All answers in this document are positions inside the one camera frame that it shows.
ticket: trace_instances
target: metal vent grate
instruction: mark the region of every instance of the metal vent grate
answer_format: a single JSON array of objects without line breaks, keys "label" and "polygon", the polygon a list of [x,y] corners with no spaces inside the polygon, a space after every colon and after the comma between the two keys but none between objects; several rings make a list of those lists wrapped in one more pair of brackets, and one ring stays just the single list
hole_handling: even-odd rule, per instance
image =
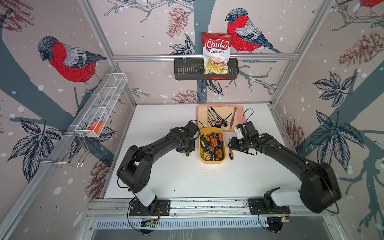
[{"label": "metal vent grate", "polygon": [[[264,227],[269,225],[266,223],[266,217],[259,218],[260,223]],[[134,228],[141,229],[141,219],[130,219],[130,223]],[[174,230],[174,229],[193,229],[193,228],[249,228],[262,227],[257,217],[232,217],[232,218],[163,218],[156,229],[158,230]],[[95,229],[131,229],[128,221],[121,219],[100,219],[96,223]]]}]

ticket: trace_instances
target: aluminum rail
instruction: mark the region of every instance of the aluminum rail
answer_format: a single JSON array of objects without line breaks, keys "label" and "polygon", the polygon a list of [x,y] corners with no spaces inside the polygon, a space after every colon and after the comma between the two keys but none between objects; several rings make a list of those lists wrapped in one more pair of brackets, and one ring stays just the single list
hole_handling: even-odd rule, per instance
[{"label": "aluminum rail", "polygon": [[[246,53],[231,54],[231,58],[238,60],[295,60],[298,58],[297,53]],[[116,63],[123,62],[156,62],[156,61],[173,61],[175,58],[203,58],[202,54],[190,55],[114,55],[113,61]]]}]

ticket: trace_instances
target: bird wallpaper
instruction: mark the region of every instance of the bird wallpaper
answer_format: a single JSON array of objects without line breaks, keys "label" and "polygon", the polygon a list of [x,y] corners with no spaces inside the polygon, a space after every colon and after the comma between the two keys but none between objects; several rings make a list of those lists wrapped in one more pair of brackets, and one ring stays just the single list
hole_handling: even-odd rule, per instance
[{"label": "bird wallpaper", "polygon": [[329,11],[276,109],[297,153],[333,167],[350,239],[384,239],[384,3]]}]

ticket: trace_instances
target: utensil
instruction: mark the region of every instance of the utensil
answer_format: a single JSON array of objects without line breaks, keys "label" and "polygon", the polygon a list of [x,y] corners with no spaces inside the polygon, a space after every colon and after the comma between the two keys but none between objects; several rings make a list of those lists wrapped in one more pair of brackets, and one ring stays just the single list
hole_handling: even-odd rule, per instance
[{"label": "utensil", "polygon": [[233,121],[235,120],[235,113],[236,113],[237,107],[233,108],[233,116],[231,119],[231,124],[229,125],[229,128],[232,129]]}]

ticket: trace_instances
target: wall shelf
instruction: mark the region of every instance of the wall shelf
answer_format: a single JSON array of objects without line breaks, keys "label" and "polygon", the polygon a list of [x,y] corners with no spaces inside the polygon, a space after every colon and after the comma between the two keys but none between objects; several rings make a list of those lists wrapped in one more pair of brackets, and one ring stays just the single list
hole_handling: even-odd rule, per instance
[{"label": "wall shelf", "polygon": [[124,73],[111,74],[75,132],[86,134],[87,137],[99,137],[126,83],[127,76]]}]

